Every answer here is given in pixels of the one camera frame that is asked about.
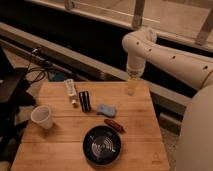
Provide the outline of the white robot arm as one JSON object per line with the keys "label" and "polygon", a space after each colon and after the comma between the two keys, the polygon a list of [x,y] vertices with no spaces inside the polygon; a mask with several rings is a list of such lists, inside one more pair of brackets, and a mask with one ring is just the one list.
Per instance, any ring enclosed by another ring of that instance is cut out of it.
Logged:
{"label": "white robot arm", "polygon": [[213,59],[158,45],[156,39],[152,28],[123,37],[126,72],[138,78],[149,62],[197,91],[184,113],[175,171],[213,171]]}

